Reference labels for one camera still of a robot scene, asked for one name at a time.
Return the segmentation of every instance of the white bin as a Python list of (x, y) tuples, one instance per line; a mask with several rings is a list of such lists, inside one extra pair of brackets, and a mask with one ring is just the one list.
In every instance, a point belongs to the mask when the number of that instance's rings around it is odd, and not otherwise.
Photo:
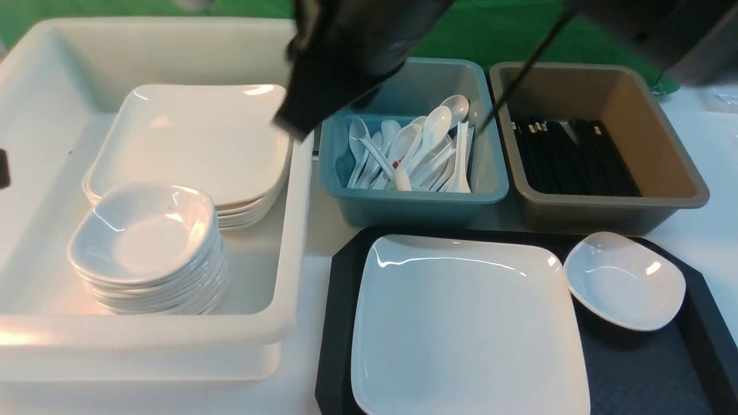
[(255, 380), (279, 365), (295, 322), (312, 139), (254, 227), (225, 233), (232, 286), (217, 315), (112, 316), (66, 245), (90, 209), (80, 186), (125, 96), (147, 83), (286, 85), (289, 21), (45, 21), (0, 65), (0, 381)]

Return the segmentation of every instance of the teal container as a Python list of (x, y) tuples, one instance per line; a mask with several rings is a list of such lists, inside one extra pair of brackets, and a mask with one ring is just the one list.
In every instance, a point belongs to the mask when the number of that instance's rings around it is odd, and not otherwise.
[(477, 134), (471, 152), (471, 193), (374, 191), (345, 187), (356, 160), (348, 148), (348, 127), (361, 117), (373, 134), (385, 119), (407, 125), (428, 115), (451, 95), (469, 99), (469, 122), (478, 126), (492, 110), (482, 68), (456, 59), (410, 58), (376, 98), (360, 112), (344, 109), (326, 120), (320, 132), (318, 174), (325, 191), (338, 200), (343, 219), (358, 227), (378, 224), (465, 226), (482, 210), (502, 200), (509, 181), (500, 135), (495, 126)]

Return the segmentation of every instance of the black serving tray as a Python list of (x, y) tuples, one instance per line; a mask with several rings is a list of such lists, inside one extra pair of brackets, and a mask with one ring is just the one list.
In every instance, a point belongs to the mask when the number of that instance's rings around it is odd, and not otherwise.
[[(562, 261), (584, 238), (400, 227), (373, 227), (360, 232), (333, 257), (331, 265), (315, 386), (315, 399), (323, 415), (364, 413), (351, 390), (356, 302), (371, 245), (391, 234), (535, 245), (550, 250)], [(682, 271), (686, 297), (675, 320), (652, 333), (614, 326), (573, 298), (587, 366), (591, 414), (738, 414), (738, 349), (702, 274), (645, 239), (633, 240)]]

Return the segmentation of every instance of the green screen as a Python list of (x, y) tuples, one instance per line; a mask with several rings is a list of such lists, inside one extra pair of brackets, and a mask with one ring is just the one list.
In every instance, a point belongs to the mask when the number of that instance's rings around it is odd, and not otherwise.
[[(415, 55), (462, 58), (489, 68), (524, 61), (551, 28), (560, 0), (457, 0)], [(216, 0), (210, 16), (289, 18), (291, 0)], [(11, 47), (35, 23), (54, 17), (191, 16), (171, 0), (0, 0), (0, 38)], [(653, 83), (659, 71), (579, 19), (556, 40), (544, 61), (621, 64)], [(667, 93), (678, 84), (662, 81)]]

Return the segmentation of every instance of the white table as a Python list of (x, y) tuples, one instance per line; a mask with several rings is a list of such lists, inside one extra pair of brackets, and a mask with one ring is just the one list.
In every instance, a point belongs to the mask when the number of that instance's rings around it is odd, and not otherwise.
[[(697, 91), (663, 103), (711, 191), (703, 209), (681, 211), (648, 236), (700, 270), (734, 338), (738, 338), (738, 114), (703, 111)], [(279, 414), (318, 415), (313, 398), (331, 257), (358, 229), (313, 176), (307, 258), (296, 331), (284, 342), (277, 373), (257, 383), (46, 383), (0, 385), (3, 414)], [(517, 228), (489, 209), (475, 227)]]

